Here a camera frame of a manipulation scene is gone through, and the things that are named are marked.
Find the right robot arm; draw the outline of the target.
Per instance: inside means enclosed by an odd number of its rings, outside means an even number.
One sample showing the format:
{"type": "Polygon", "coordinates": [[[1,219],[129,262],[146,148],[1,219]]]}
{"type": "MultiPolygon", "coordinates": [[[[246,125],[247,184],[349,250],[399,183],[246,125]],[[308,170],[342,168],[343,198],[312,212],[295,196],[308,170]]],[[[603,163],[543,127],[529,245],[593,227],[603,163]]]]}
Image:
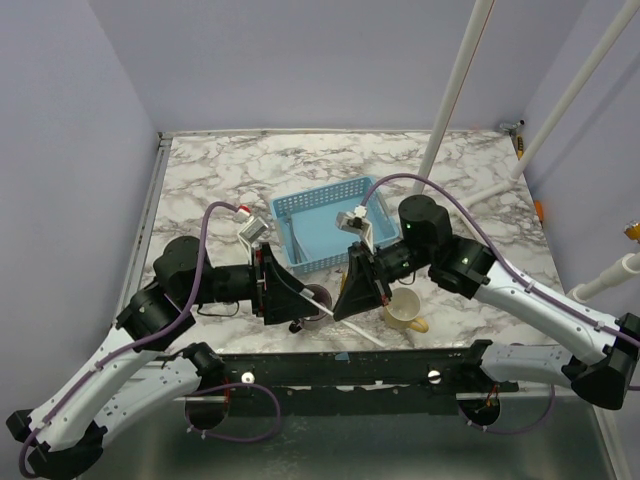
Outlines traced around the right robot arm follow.
{"type": "Polygon", "coordinates": [[[438,287],[490,305],[547,337],[547,346],[489,342],[479,360],[495,382],[530,381],[571,389],[598,407],[618,410],[639,361],[639,318],[581,305],[513,267],[480,242],[456,235],[447,210],[425,195],[399,206],[402,238],[385,248],[359,241],[333,317],[340,321],[389,305],[391,283],[421,268],[438,287]]]}

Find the white toothbrush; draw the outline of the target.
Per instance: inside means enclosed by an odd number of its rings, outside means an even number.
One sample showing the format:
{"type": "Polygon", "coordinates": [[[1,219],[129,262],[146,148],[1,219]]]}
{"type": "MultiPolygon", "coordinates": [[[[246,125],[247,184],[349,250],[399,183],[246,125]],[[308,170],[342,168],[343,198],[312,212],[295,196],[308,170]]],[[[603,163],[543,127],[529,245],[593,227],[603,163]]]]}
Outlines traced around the white toothbrush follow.
{"type": "MultiPolygon", "coordinates": [[[[308,300],[308,301],[311,303],[311,300],[310,300],[310,299],[308,299],[308,298],[306,298],[306,297],[303,295],[303,292],[301,293],[301,295],[302,295],[302,297],[303,297],[305,300],[308,300]]],[[[345,326],[345,327],[349,328],[350,330],[354,331],[354,332],[355,332],[355,333],[357,333],[358,335],[362,336],[363,338],[367,339],[368,341],[372,342],[374,345],[376,345],[376,346],[378,346],[378,347],[380,347],[380,348],[384,348],[384,347],[386,347],[386,343],[385,343],[385,342],[383,342],[383,341],[382,341],[382,340],[380,340],[379,338],[375,337],[374,335],[372,335],[372,334],[368,333],[366,330],[364,330],[364,329],[362,329],[362,328],[360,328],[360,327],[356,326],[355,324],[353,324],[353,323],[352,323],[352,322],[350,322],[350,321],[347,321],[347,320],[341,320],[341,321],[336,322],[336,321],[335,321],[335,319],[333,318],[333,322],[332,322],[332,323],[330,323],[330,324],[329,324],[329,325],[327,325],[327,326],[332,326],[332,325],[334,325],[334,324],[336,324],[336,323],[341,324],[341,325],[343,325],[343,326],[345,326]]]]}

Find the purple grey mug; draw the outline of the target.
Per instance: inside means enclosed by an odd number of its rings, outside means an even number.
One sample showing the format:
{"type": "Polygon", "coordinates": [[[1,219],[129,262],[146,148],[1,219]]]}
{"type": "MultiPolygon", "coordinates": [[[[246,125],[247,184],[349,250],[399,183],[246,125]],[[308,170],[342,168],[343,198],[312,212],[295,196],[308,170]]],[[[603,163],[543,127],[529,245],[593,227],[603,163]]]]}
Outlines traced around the purple grey mug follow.
{"type": "Polygon", "coordinates": [[[303,295],[311,300],[311,305],[315,308],[314,315],[291,322],[288,329],[292,334],[302,331],[319,331],[333,322],[331,316],[332,297],[325,287],[318,284],[307,284],[303,295]]]}

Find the light blue plastic basket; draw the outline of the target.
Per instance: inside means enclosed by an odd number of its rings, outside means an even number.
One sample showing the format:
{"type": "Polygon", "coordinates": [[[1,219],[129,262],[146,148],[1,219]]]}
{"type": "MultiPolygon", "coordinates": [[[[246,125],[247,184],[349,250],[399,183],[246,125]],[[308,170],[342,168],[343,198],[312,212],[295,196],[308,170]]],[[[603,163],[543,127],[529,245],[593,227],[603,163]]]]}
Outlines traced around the light blue plastic basket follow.
{"type": "Polygon", "coordinates": [[[361,176],[277,197],[270,202],[273,224],[285,260],[296,276],[340,266],[348,262],[347,249],[358,240],[339,230],[336,216],[353,211],[374,185],[375,179],[361,176]],[[287,217],[291,215],[306,261],[296,263],[287,217]]]}

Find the clear textured glass tray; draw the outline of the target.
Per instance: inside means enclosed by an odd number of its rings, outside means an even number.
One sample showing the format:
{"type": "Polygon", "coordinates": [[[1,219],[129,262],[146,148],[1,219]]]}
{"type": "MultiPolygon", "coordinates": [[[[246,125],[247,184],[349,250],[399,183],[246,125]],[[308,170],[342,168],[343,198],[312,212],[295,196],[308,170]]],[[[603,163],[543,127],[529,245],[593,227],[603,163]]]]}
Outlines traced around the clear textured glass tray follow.
{"type": "Polygon", "coordinates": [[[293,322],[289,329],[314,342],[328,342],[333,346],[405,348],[412,344],[412,332],[390,328],[380,310],[336,322],[325,311],[293,322]]]}

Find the yellow ceramic mug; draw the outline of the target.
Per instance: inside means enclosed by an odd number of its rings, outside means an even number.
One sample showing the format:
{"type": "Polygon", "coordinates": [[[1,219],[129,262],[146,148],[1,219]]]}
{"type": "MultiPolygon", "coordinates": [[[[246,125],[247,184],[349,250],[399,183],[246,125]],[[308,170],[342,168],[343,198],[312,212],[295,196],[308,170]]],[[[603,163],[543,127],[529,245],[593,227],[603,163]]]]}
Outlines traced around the yellow ceramic mug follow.
{"type": "Polygon", "coordinates": [[[392,291],[391,300],[383,310],[385,323],[396,330],[413,330],[427,333],[428,323],[420,316],[422,303],[419,295],[408,287],[392,291]]]}

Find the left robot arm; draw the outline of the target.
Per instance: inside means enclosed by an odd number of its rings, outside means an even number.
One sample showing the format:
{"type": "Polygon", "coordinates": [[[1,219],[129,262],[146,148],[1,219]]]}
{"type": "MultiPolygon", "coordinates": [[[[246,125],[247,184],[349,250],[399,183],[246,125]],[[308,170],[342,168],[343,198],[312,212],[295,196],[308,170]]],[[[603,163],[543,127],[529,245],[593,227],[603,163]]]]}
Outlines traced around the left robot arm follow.
{"type": "Polygon", "coordinates": [[[181,396],[223,390],[226,367],[207,343],[166,352],[194,326],[193,307],[248,301],[267,325],[319,311],[309,288],[279,265],[266,243],[248,263],[214,267],[203,238],[182,236],[165,247],[153,268],[152,282],[131,297],[72,379],[40,407],[7,418],[22,445],[23,477],[74,479],[139,417],[181,396]]]}

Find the yellow toothpaste tube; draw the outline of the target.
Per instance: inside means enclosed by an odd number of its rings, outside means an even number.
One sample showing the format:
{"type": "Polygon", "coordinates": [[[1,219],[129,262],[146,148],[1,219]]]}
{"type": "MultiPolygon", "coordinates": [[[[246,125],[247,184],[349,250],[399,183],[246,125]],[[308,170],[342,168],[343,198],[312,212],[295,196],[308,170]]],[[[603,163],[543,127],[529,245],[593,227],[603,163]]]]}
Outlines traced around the yellow toothpaste tube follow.
{"type": "Polygon", "coordinates": [[[343,272],[342,277],[341,277],[340,295],[342,295],[344,293],[344,291],[345,291],[347,280],[348,280],[348,274],[343,272]]]}

